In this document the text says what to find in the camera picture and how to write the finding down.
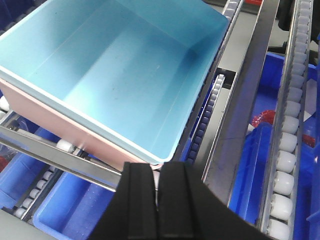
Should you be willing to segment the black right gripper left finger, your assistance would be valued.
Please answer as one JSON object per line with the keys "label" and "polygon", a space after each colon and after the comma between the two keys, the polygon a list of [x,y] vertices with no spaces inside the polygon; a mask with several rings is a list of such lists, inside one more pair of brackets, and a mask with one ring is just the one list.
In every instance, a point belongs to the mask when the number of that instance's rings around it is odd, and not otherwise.
{"label": "black right gripper left finger", "polygon": [[92,240],[156,240],[157,207],[153,171],[126,162],[110,203],[91,232]]}

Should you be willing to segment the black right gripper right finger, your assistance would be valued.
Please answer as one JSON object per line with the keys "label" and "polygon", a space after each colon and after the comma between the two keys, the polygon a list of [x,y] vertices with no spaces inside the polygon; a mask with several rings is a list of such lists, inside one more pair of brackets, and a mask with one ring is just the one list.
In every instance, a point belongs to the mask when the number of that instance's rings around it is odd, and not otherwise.
{"label": "black right gripper right finger", "polygon": [[161,240],[267,240],[221,202],[183,162],[167,162],[158,183]]}

